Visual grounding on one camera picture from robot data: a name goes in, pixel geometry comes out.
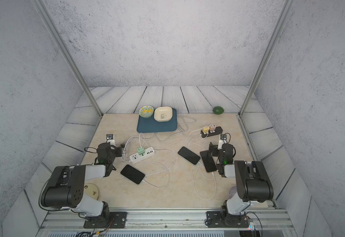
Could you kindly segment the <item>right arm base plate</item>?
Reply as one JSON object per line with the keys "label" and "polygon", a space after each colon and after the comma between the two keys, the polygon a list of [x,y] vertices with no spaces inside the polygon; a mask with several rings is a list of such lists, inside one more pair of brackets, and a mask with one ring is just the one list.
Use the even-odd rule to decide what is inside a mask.
{"label": "right arm base plate", "polygon": [[249,228],[247,217],[220,211],[207,211],[205,225],[209,228]]}

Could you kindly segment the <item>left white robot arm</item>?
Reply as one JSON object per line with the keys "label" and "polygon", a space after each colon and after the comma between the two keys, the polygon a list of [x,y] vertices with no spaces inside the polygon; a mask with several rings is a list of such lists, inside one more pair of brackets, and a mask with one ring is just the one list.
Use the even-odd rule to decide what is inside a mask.
{"label": "left white robot arm", "polygon": [[108,222],[108,204],[84,194],[85,182],[108,177],[116,158],[123,155],[124,146],[102,143],[96,148],[97,158],[92,165],[58,166],[41,189],[38,204],[47,211],[69,209],[83,214],[87,222]]}

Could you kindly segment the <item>pink-cased smartphone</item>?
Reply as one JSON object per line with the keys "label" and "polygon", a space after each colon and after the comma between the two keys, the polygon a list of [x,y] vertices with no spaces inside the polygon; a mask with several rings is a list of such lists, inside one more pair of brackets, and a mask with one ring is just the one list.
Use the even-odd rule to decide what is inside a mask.
{"label": "pink-cased smartphone", "polygon": [[202,158],[202,162],[207,173],[217,171],[216,163],[210,151],[202,151],[200,152],[200,156]]}

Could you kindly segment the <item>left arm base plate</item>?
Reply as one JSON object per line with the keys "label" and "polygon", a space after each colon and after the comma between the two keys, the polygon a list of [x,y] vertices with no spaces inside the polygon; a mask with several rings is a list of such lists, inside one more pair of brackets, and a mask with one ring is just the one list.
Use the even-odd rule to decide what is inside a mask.
{"label": "left arm base plate", "polygon": [[105,212],[97,217],[85,217],[84,229],[124,229],[128,212]]}

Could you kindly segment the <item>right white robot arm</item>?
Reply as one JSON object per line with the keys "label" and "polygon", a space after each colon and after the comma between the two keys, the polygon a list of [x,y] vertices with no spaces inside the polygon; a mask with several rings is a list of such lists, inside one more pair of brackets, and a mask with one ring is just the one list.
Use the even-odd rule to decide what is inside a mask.
{"label": "right white robot arm", "polygon": [[229,143],[221,146],[209,144],[209,153],[217,157],[216,171],[221,177],[235,178],[236,192],[221,207],[221,217],[242,217],[254,203],[263,203],[274,197],[273,185],[261,161],[234,160],[235,147]]}

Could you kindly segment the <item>blue-cased smartphone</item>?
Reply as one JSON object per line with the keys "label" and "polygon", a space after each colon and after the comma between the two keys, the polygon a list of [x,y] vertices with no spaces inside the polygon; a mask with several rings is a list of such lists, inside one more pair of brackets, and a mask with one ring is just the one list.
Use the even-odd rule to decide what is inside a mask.
{"label": "blue-cased smartphone", "polygon": [[191,163],[192,165],[196,165],[201,157],[198,156],[197,154],[195,154],[194,152],[192,152],[191,150],[189,150],[186,147],[182,147],[179,151],[178,154],[184,158],[185,160],[187,160],[189,163]]}

